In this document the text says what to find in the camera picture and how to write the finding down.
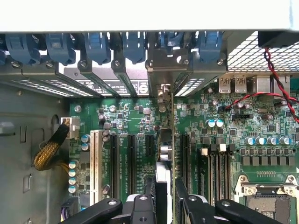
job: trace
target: ventilation grille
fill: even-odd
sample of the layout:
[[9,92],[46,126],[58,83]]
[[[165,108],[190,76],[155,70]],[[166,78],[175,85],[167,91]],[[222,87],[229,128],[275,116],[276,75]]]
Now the ventilation grille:
[[176,97],[184,97],[191,93],[193,90],[195,90],[197,87],[199,87],[203,82],[205,81],[205,78],[192,78],[190,79],[184,87],[176,94]]
[[81,95],[83,97],[92,97],[91,94],[87,93],[87,92],[84,92],[78,88],[75,88],[73,86],[70,86],[68,84],[65,84],[65,83],[62,83],[58,80],[55,80],[55,79],[52,79],[52,80],[42,80],[43,82],[46,82],[50,85],[54,85],[54,86],[57,86],[59,88],[62,88],[62,89],[65,89],[65,90],[68,90],[70,92],[73,92],[73,93],[76,93],[78,95]]
[[[228,55],[228,71],[269,71],[263,53],[264,49],[258,47],[256,31]],[[270,53],[276,71],[299,70],[299,42],[287,48],[272,48]]]
[[22,84],[22,85],[25,85],[25,86],[28,86],[28,87],[31,87],[31,88],[35,88],[35,89],[38,89],[38,90],[41,90],[41,91],[53,93],[53,94],[63,96],[63,97],[73,97],[73,95],[71,95],[71,94],[68,94],[68,93],[65,93],[65,92],[62,92],[62,91],[58,91],[58,90],[55,90],[55,89],[52,89],[50,87],[46,87],[46,86],[43,86],[43,85],[40,85],[40,84],[36,84],[36,83],[30,82],[28,80],[21,80],[21,81],[12,80],[12,82]]

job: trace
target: microchip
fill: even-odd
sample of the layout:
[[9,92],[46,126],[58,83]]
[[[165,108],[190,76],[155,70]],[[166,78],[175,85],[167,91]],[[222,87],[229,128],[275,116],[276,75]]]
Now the microchip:
[[229,135],[236,136],[237,135],[237,131],[235,129],[231,129],[231,130],[229,130]]
[[269,132],[274,132],[276,130],[275,125],[269,125],[268,130]]
[[217,129],[217,133],[218,133],[218,134],[223,134],[223,128],[218,128],[218,129]]
[[202,133],[202,134],[207,134],[207,128],[202,128],[202,129],[201,129],[201,133]]

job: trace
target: white pci slot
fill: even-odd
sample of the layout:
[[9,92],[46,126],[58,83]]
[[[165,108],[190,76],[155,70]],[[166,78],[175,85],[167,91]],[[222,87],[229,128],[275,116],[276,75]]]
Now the white pci slot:
[[90,206],[102,199],[102,131],[90,131]]

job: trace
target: green circuit board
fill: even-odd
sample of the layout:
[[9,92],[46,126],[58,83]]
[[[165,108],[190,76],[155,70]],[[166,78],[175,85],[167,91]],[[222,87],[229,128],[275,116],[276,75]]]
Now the green circuit board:
[[[244,104],[249,104],[249,109],[231,109],[220,112],[219,106],[229,105],[234,100],[241,98],[242,94],[198,94],[193,98],[174,98],[174,145],[175,145],[175,175],[184,177],[185,185],[190,194],[203,195],[209,203],[230,198],[235,199],[235,188],[241,175],[247,177],[250,183],[256,184],[284,184],[287,177],[299,177],[299,157],[295,141],[299,140],[299,125],[293,121],[286,106],[274,107],[272,98],[250,98]],[[76,113],[74,107],[80,105],[82,112]],[[109,108],[116,106],[116,111]],[[145,114],[139,107],[150,110]],[[133,193],[144,192],[144,178],[154,176],[155,162],[157,160],[157,133],[154,126],[166,127],[169,125],[167,113],[158,111],[156,99],[74,99],[71,102],[70,114],[80,119],[80,137],[89,134],[91,130],[101,129],[99,126],[99,110],[110,123],[110,133],[117,134],[119,138],[119,197],[125,201],[132,193],[128,186],[128,135],[136,139],[136,181]],[[265,120],[263,115],[272,114],[274,119]],[[232,120],[233,114],[252,114],[250,119]],[[209,127],[207,120],[221,120],[223,126]],[[152,134],[155,139],[154,154],[146,155],[145,135]],[[188,137],[187,151],[182,151],[183,137]],[[253,145],[245,143],[251,137]],[[277,139],[276,145],[258,145],[257,137]],[[279,143],[281,137],[289,138],[289,145]],[[235,151],[224,155],[201,154],[205,140],[210,139],[210,144],[215,144],[220,138],[228,147],[234,144]],[[80,140],[71,140],[71,159],[80,159]],[[110,142],[104,143],[102,154],[102,184],[110,185],[112,170],[110,166]],[[79,194],[88,193],[89,175],[88,166],[79,171]],[[250,204],[251,198],[240,197],[239,202]],[[289,205],[289,223],[297,223],[297,202],[294,197],[279,198]],[[275,217],[275,211],[267,211],[266,215]]]

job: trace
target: electrolytic capacitor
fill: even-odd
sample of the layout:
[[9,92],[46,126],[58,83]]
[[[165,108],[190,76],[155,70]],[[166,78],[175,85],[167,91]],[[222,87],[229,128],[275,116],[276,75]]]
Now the electrolytic capacitor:
[[215,120],[206,120],[206,125],[208,127],[215,127],[216,122],[215,122]]
[[274,137],[268,137],[267,138],[267,143],[271,145],[276,145],[277,139]]
[[83,136],[81,137],[81,141],[82,141],[83,143],[88,143],[88,142],[90,141],[90,135],[88,135],[88,134],[83,135]]
[[280,142],[280,144],[283,144],[283,145],[289,145],[290,139],[288,137],[281,137],[281,138],[279,138],[279,142]]
[[217,127],[223,127],[223,121],[222,120],[216,120],[216,126]]
[[74,177],[75,175],[77,175],[77,173],[78,173],[78,169],[74,168],[74,169],[70,169],[68,174],[70,177]]
[[274,119],[274,117],[273,117],[272,114],[263,114],[263,115],[261,116],[261,118],[262,118],[263,120],[273,120],[273,119]]
[[75,194],[76,191],[78,190],[78,188],[79,188],[79,186],[78,186],[77,184],[70,185],[70,186],[69,186],[69,192],[70,192],[71,194]]
[[209,106],[217,106],[217,105],[218,105],[218,101],[215,99],[209,102]]
[[90,143],[83,143],[81,149],[82,151],[88,151],[90,149]]
[[239,102],[239,103],[234,105],[235,109],[242,109],[243,107],[244,107],[244,104],[242,102]]
[[74,176],[74,177],[70,177],[70,178],[69,178],[69,184],[70,184],[70,185],[74,185],[74,184],[76,184],[77,181],[78,181],[78,176]]
[[256,138],[256,144],[258,144],[258,145],[264,145],[265,143],[266,143],[265,138],[263,138],[263,137],[257,137]]
[[72,161],[69,162],[69,168],[74,169],[78,166],[78,164],[79,164],[78,160],[72,160]]
[[247,145],[253,145],[253,138],[251,138],[251,137],[246,137],[246,138],[244,139],[244,142],[245,142],[245,144],[247,144]]

